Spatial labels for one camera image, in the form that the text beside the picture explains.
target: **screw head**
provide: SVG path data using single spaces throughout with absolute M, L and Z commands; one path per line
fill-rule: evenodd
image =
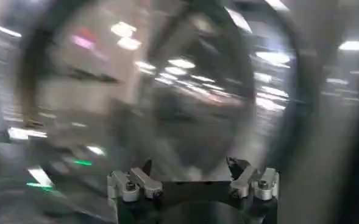
M 127 191 L 134 191 L 136 189 L 136 184 L 132 182 L 126 183 L 126 190 Z
M 267 189 L 269 187 L 269 184 L 265 180 L 261 180 L 258 182 L 258 187 L 260 189 Z

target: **ceiling light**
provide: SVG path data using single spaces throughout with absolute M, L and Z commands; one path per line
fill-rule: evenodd
M 29 173 L 37 180 L 43 187 L 51 187 L 52 181 L 49 179 L 45 171 L 40 167 L 32 167 L 28 169 Z
M 172 80 L 177 80 L 178 78 L 173 76 L 173 75 L 170 75 L 170 74 L 167 74 L 167 73 L 160 73 L 161 76 L 163 76 L 164 78 L 166 79 L 172 79 Z
M 203 76 L 192 75 L 191 77 L 194 78 L 194 79 L 204 81 L 204 82 L 216 82 L 213 79 L 209 79 L 209 78 L 206 78 L 206 77 L 203 77 Z
M 268 86 L 262 86 L 262 88 L 267 92 L 267 93 L 271 93 L 277 96 L 284 96 L 284 97 L 288 97 L 289 95 L 287 93 L 285 93 L 282 90 L 279 89 L 275 89 L 275 88 L 271 88 Z
M 183 69 L 177 68 L 177 67 L 166 67 L 166 72 L 172 73 L 174 75 L 184 75 L 187 72 Z
M 270 62 L 270 63 L 286 63 L 290 61 L 289 56 L 283 53 L 276 53 L 276 52 L 256 52 L 255 53 L 258 57 Z
M 101 148 L 96 147 L 96 146 L 87 146 L 87 148 L 92 151 L 93 153 L 97 154 L 97 155 L 105 155 L 104 151 L 102 151 Z
M 8 133 L 11 139 L 28 140 L 29 136 L 46 138 L 46 133 L 42 131 L 26 130 L 22 128 L 10 127 Z
M 22 35 L 20 33 L 14 32 L 12 30 L 6 29 L 6 28 L 1 27 L 1 26 L 0 26 L 0 31 L 4 32 L 4 33 L 7 33 L 7 34 L 9 34 L 9 35 L 11 35 L 13 37 L 22 37 Z
M 140 47 L 141 42 L 132 38 L 122 37 L 117 44 L 124 49 L 133 51 Z
M 215 85 L 208 84 L 208 83 L 203 83 L 203 85 L 204 85 L 204 86 L 207 86 L 207 87 L 209 87 L 209 88 L 212 88 L 212 89 L 224 90 L 224 88 L 222 88 L 222 87 L 215 86 Z
M 170 81 L 170 80 L 168 80 L 168 79 L 156 78 L 155 80 L 156 80 L 156 81 L 158 81 L 158 82 L 165 83 L 165 84 L 167 84 L 167 85 L 171 85 L 171 84 L 173 84 L 173 82 L 172 82 L 172 81 Z
M 268 100 L 268 99 L 264 99 L 264 98 L 261 98 L 261 97 L 257 97 L 256 98 L 256 104 L 259 106 L 259 107 L 262 107 L 266 110 L 271 110 L 271 111 L 276 111 L 276 110 L 283 110 L 285 109 L 284 106 L 281 106 L 279 104 L 276 104 L 274 103 L 273 101 L 271 100 Z
M 230 17 L 232 18 L 233 22 L 240 28 L 242 28 L 243 30 L 252 33 L 252 30 L 250 28 L 250 26 L 248 25 L 247 21 L 243 18 L 243 16 L 241 16 L 239 13 L 225 8 L 227 10 L 227 12 L 229 13 Z
M 267 93 L 257 93 L 257 96 L 260 96 L 260 97 L 263 97 L 263 98 L 267 98 L 267 99 L 271 99 L 271 100 L 287 101 L 286 98 L 282 98 L 282 97 L 275 96 L 275 95 L 271 95 L 271 94 L 267 94 Z
M 80 128 L 85 128 L 85 127 L 87 127 L 87 125 L 81 124 L 81 123 L 78 123 L 78 122 L 72 122 L 71 125 L 72 125 L 72 126 L 75 126 L 75 127 L 80 127 Z
M 136 61 L 135 64 L 137 66 L 139 66 L 140 68 L 144 68 L 144 69 L 150 69 L 150 70 L 156 69 L 155 66 L 153 66 L 149 63 L 143 62 L 143 61 Z
M 223 91 L 220 91 L 220 90 L 217 90 L 217 89 L 212 89 L 213 92 L 217 93 L 217 94 L 220 94 L 222 96 L 227 96 L 227 97 L 230 97 L 230 94 L 229 93 L 226 93 L 226 92 L 223 92 Z
M 147 69 L 144 69 L 144 68 L 138 68 L 139 71 L 143 72 L 143 73 L 147 73 L 147 74 L 150 74 L 150 75 L 153 75 L 154 73 L 150 70 L 147 70 Z
M 194 68 L 196 66 L 191 61 L 181 59 L 181 58 L 168 60 L 168 62 L 170 62 L 171 64 L 173 64 L 175 66 L 181 67 L 181 68 Z
M 119 22 L 115 25 L 112 25 L 112 28 L 110 29 L 110 31 L 120 37 L 131 37 L 133 35 L 133 32 L 135 32 L 136 30 L 136 27 L 133 27 L 124 22 Z
M 339 46 L 344 51 L 359 51 L 359 41 L 346 41 Z
M 255 74 L 255 79 L 258 81 L 269 83 L 272 79 L 271 75 L 267 75 L 264 73 L 255 72 L 254 74 Z

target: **metal bracket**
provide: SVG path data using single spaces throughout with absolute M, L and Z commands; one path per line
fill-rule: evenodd
M 254 195 L 263 201 L 278 198 L 279 174 L 273 168 L 266 168 L 262 177 L 254 181 Z
M 249 188 L 251 186 L 251 181 L 253 176 L 256 174 L 257 170 L 253 166 L 247 166 L 243 173 L 239 176 L 237 180 L 231 182 L 230 187 L 232 189 L 232 195 L 236 198 L 245 198 L 249 194 Z
M 150 199 L 156 199 L 162 196 L 162 182 L 153 180 L 151 177 L 146 175 L 140 168 L 131 168 L 130 179 L 144 189 L 145 197 Z
M 107 176 L 107 196 L 109 200 L 121 197 L 124 201 L 137 201 L 140 188 L 121 171 L 113 171 Z

